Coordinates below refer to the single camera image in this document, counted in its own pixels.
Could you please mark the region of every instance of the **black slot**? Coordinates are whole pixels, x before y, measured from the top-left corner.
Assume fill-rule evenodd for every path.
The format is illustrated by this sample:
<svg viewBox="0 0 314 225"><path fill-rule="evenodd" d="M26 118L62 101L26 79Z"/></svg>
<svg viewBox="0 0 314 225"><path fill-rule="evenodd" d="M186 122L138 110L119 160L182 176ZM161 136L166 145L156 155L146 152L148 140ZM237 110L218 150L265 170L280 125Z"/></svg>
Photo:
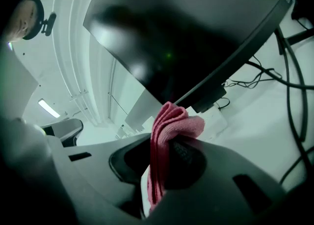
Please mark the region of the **black slot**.
<svg viewBox="0 0 314 225"><path fill-rule="evenodd" d="M75 161L75 160L81 160L90 156L92 155L89 152L83 152L83 153L69 155L69 158L71 161Z"/></svg>
<svg viewBox="0 0 314 225"><path fill-rule="evenodd" d="M260 213L272 204L271 200L248 175L240 174L233 177L233 180L255 214Z"/></svg>

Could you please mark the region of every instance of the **pink cloth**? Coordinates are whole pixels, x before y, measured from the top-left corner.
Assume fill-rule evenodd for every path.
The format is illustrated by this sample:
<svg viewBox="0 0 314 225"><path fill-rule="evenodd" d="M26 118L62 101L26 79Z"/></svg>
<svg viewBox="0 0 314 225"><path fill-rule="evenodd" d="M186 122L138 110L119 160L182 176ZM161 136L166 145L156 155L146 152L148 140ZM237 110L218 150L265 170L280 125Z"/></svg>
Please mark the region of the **pink cloth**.
<svg viewBox="0 0 314 225"><path fill-rule="evenodd" d="M204 130L204 120L189 117L183 107L165 103L154 121L151 135L151 162L148 175L148 200L152 211L165 194L164 183L169 174L168 141L177 135L198 137Z"/></svg>

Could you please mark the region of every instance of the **black monitor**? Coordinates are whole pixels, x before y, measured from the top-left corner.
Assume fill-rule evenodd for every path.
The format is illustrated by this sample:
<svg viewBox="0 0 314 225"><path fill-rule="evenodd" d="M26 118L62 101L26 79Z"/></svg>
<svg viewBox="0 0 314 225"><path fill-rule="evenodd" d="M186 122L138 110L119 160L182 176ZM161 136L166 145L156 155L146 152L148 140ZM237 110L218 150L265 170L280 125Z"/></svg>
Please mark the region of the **black monitor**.
<svg viewBox="0 0 314 225"><path fill-rule="evenodd" d="M291 0L92 0L84 26L162 104L204 111Z"/></svg>

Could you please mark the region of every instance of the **person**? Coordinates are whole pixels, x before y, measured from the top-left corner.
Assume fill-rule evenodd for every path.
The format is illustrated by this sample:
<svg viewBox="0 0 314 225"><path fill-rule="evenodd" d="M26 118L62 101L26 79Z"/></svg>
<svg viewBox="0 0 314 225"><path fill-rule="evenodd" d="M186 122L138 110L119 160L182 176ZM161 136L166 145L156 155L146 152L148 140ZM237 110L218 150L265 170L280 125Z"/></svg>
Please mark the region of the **person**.
<svg viewBox="0 0 314 225"><path fill-rule="evenodd" d="M13 11L4 31L5 42L30 40L41 30L44 8L40 0L21 0Z"/></svg>

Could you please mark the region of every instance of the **pink towel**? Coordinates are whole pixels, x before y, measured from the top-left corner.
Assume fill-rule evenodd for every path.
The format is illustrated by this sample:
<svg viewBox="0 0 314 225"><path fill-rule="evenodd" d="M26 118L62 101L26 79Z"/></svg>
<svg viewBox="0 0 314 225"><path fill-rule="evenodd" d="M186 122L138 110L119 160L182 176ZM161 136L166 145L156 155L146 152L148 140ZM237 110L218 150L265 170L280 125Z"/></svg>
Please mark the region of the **pink towel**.
<svg viewBox="0 0 314 225"><path fill-rule="evenodd" d="M169 174L168 141L176 135L198 137L204 130L204 120L198 116L189 117L183 107L165 103L154 121L151 135L151 162L148 175L148 199L151 210L165 194L164 183Z"/></svg>

